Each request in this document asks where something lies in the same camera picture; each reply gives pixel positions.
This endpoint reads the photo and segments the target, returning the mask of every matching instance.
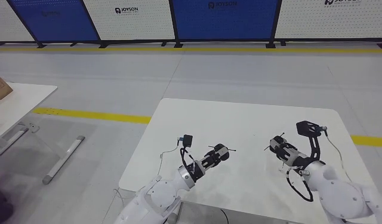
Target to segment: pegboard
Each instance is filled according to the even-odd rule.
[[[102,40],[174,39],[168,0],[84,0]]]
[[[180,39],[269,39],[278,0],[173,0]]]
[[[0,41],[34,41],[7,0],[0,0]]]
[[[282,0],[276,38],[382,38],[382,0]]]
[[[39,41],[95,41],[80,0],[10,0]]]

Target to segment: white wall panel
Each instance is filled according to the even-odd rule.
[[[382,0],[283,0],[276,38],[381,38]]]
[[[34,41],[7,0],[0,0],[0,41]]]
[[[101,39],[174,39],[168,0],[84,2]],[[123,11],[123,8],[137,8],[138,11]]]

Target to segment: metal table leg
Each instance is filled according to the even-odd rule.
[[[5,140],[0,138],[0,144],[4,146],[0,150],[0,155],[2,155],[16,140],[18,140],[24,133],[28,131],[27,127],[21,128],[20,131],[18,131],[15,135],[13,135],[9,140]]]

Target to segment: blue wall panel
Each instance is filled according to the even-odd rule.
[[[173,0],[180,39],[269,39],[278,0]]]
[[[80,0],[11,0],[40,41],[90,41],[97,35]]]

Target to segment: joyson logo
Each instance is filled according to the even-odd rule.
[[[127,8],[115,8],[115,13],[120,15],[129,15],[132,13],[138,13],[137,7],[127,7]]]
[[[332,4],[353,4],[360,3],[362,0],[325,0],[325,5]]]
[[[232,7],[237,6],[238,2],[209,2],[208,3],[208,9],[215,9],[218,7]]]

